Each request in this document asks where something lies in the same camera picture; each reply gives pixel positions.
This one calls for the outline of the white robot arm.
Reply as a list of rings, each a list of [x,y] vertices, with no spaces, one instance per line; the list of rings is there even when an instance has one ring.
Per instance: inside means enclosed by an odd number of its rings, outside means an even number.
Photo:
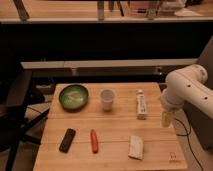
[[[206,69],[193,64],[170,72],[165,79],[167,87],[159,100],[163,107],[162,126],[169,127],[173,114],[187,101],[213,119],[213,90],[204,85],[207,81]]]

